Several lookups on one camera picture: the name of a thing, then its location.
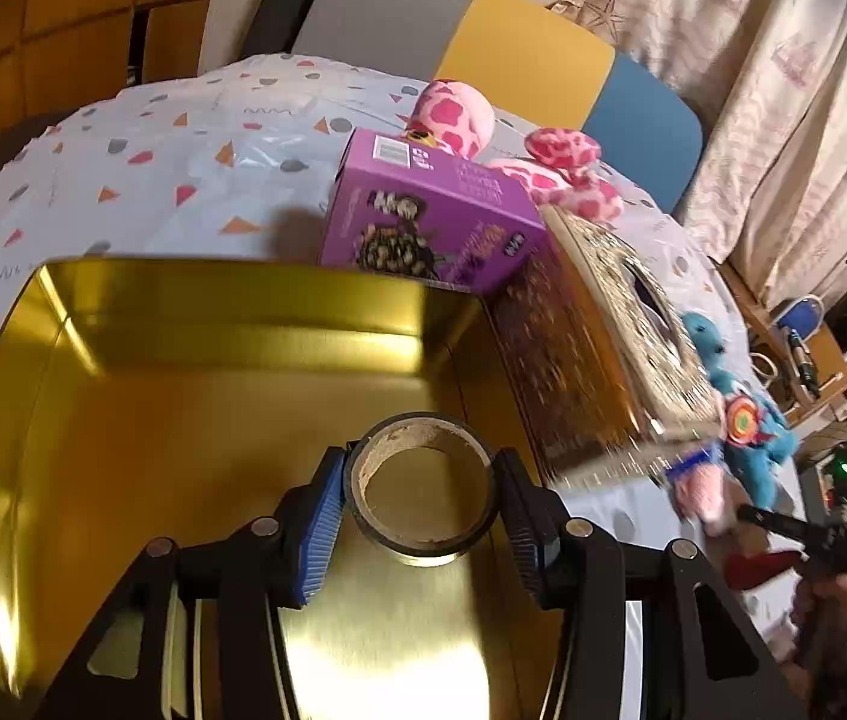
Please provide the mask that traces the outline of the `grey yellow blue chair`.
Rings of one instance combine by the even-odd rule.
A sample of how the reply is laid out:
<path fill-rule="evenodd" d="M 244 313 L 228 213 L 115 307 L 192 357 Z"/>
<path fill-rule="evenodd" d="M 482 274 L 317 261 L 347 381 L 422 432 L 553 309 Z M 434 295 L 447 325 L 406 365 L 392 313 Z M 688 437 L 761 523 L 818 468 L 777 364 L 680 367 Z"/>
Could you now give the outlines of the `grey yellow blue chair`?
<path fill-rule="evenodd" d="M 261 0 L 241 54 L 469 83 L 524 121 L 595 138 L 604 161 L 666 213 L 702 156 L 702 124 L 669 86 L 531 0 Z"/>

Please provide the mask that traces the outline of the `wooden side table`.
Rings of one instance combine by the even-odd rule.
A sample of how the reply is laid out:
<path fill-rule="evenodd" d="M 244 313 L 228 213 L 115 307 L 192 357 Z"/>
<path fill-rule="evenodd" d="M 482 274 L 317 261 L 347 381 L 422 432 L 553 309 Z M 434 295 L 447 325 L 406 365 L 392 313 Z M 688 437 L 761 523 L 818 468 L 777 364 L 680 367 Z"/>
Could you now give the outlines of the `wooden side table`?
<path fill-rule="evenodd" d="M 806 341 L 806 351 L 800 358 L 794 356 L 786 333 L 771 321 L 770 312 L 757 301 L 741 275 L 729 263 L 721 263 L 720 273 L 757 346 L 768 351 L 770 358 L 778 364 L 780 377 L 778 382 L 770 385 L 770 390 L 782 395 L 782 410 L 789 426 L 796 427 L 813 416 L 819 416 L 827 406 L 835 405 L 847 394 L 847 364 L 827 325 L 822 325 Z M 816 367 L 819 395 L 814 395 L 799 379 L 798 361 L 812 362 Z"/>

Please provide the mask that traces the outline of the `gold metal tin box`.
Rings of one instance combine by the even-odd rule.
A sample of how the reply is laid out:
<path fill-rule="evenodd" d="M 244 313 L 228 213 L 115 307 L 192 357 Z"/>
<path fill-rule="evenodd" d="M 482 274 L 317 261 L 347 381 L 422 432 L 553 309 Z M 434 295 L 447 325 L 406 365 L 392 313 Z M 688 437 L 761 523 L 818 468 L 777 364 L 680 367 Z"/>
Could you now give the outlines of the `gold metal tin box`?
<path fill-rule="evenodd" d="M 0 718 L 34 712 L 150 539 L 223 538 L 409 411 L 526 445 L 474 296 L 237 260 L 39 266 L 0 320 Z M 501 530 L 415 569 L 345 522 L 282 622 L 307 718 L 532 718 L 556 642 Z"/>

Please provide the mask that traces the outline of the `black tape roll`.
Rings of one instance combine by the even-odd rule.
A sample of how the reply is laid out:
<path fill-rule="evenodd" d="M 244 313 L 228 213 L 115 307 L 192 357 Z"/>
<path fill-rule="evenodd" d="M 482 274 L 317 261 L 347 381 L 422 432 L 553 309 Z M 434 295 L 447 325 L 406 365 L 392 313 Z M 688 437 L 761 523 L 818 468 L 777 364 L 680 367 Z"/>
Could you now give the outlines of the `black tape roll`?
<path fill-rule="evenodd" d="M 392 416 L 348 449 L 343 492 L 361 533 L 403 564 L 448 564 L 495 516 L 492 457 L 460 422 Z"/>

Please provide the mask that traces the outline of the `small blue teddy bear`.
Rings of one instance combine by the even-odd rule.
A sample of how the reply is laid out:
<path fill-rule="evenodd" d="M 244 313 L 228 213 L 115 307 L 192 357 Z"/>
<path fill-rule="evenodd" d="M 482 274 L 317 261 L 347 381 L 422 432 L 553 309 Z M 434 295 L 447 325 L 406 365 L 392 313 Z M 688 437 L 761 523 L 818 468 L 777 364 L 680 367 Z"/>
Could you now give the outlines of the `small blue teddy bear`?
<path fill-rule="evenodd" d="M 731 390 L 732 377 L 725 369 L 726 348 L 720 330 L 710 319 L 697 312 L 684 314 L 682 323 L 697 349 L 711 385 L 721 394 L 727 394 Z"/>

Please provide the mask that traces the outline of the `red fuzzy plush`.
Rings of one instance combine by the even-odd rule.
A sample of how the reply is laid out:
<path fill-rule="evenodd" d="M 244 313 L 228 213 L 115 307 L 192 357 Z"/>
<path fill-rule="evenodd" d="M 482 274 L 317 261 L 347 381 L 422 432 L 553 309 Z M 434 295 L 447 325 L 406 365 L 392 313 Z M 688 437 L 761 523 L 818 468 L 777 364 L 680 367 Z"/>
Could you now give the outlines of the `red fuzzy plush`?
<path fill-rule="evenodd" d="M 762 587 L 780 574 L 803 564 L 799 551 L 768 551 L 768 553 L 733 554 L 723 566 L 726 585 L 734 592 L 747 592 Z"/>

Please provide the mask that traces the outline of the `blue folding chair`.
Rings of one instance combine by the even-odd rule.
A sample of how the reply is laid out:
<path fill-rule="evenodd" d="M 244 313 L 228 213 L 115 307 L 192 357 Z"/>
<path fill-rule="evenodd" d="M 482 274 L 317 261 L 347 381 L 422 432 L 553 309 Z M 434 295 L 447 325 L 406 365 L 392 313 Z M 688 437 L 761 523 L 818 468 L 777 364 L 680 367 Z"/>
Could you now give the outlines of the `blue folding chair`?
<path fill-rule="evenodd" d="M 799 340 L 806 341 L 821 330 L 825 317 L 824 301 L 816 294 L 806 294 L 802 298 L 793 299 L 783 307 L 775 319 L 775 325 L 780 332 L 789 337 L 796 333 Z"/>

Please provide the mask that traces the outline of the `patterned beige curtain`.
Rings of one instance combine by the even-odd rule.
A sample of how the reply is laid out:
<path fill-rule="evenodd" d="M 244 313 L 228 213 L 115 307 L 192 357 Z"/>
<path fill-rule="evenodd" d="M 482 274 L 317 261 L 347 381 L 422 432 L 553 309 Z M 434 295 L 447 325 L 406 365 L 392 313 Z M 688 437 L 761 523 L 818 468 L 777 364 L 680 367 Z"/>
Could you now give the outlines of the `patterned beige curtain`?
<path fill-rule="evenodd" d="M 847 288 L 847 0 L 556 0 L 697 112 L 677 218 L 763 305 Z"/>

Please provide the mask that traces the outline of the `patterned light blue tablecloth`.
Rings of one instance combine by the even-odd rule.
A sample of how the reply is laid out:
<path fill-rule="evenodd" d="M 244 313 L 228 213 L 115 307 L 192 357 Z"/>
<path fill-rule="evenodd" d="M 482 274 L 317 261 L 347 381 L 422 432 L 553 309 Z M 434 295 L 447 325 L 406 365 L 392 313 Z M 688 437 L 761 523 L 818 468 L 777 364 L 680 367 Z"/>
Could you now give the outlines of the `patterned light blue tablecloth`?
<path fill-rule="evenodd" d="M 195 255 L 314 262 L 332 171 L 353 128 L 396 133 L 425 82 L 306 55 L 261 55 L 199 78 L 124 89 L 39 125 L 0 156 L 0 325 L 32 270 L 82 255 Z M 716 266 L 656 197 L 597 169 L 624 199 L 613 232 L 640 252 L 684 312 L 728 342 L 750 374 L 743 317 Z M 571 498 L 618 536 L 663 546 L 677 514 L 644 479 Z"/>

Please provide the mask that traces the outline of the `blue monster plush toy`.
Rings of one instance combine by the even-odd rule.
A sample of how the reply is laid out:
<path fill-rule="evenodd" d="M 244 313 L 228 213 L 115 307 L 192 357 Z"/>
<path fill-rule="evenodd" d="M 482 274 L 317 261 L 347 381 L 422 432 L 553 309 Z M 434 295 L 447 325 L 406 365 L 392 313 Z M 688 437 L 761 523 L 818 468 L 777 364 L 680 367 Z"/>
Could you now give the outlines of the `blue monster plush toy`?
<path fill-rule="evenodd" d="M 725 462 L 750 502 L 771 511 L 778 497 L 773 468 L 796 454 L 799 439 L 773 401 L 731 372 L 714 369 L 710 382 L 725 402 Z"/>

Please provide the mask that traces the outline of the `pink spotted plush toy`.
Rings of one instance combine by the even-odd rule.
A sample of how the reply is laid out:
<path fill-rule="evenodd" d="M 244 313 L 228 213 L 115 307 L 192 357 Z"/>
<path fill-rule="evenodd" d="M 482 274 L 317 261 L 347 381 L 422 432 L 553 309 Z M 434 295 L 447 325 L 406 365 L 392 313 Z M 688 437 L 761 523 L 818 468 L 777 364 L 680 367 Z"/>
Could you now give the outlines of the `pink spotted plush toy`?
<path fill-rule="evenodd" d="M 403 135 L 464 160 L 475 160 L 495 135 L 495 109 L 477 88 L 435 80 L 418 96 Z M 487 167 L 519 182 L 537 206 L 558 206 L 595 223 L 610 223 L 624 211 L 617 188 L 597 171 L 602 148 L 578 130 L 536 128 L 519 158 L 495 158 Z"/>

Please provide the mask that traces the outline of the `purple cardboard box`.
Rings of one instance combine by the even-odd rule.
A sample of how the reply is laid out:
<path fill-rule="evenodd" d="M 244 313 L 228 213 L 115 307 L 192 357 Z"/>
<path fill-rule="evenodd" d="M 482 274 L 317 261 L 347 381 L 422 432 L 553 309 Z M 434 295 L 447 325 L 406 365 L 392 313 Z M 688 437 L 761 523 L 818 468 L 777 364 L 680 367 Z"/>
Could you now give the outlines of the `purple cardboard box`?
<path fill-rule="evenodd" d="M 544 239 L 544 221 L 519 182 L 359 128 L 337 169 L 321 263 L 485 294 Z"/>

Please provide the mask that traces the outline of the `wooden wardrobe panels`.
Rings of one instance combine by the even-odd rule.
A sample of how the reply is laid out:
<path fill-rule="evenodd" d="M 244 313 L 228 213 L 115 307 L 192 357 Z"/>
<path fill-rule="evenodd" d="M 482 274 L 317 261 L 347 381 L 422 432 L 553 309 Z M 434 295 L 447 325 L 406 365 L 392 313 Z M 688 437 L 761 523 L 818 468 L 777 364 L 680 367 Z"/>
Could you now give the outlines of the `wooden wardrobe panels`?
<path fill-rule="evenodd" d="M 126 86 L 195 75 L 210 0 L 0 0 L 0 166 Z"/>

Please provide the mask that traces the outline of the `ornate silver tissue box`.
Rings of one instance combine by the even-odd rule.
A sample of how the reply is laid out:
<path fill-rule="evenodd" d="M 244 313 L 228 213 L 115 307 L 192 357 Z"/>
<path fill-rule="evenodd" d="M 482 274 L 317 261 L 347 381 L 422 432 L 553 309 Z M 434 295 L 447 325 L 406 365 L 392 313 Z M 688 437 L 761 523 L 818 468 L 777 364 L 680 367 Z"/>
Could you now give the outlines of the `ornate silver tissue box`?
<path fill-rule="evenodd" d="M 542 221 L 490 301 L 540 477 L 595 489 L 663 476 L 720 437 L 720 395 L 630 244 L 553 206 Z"/>

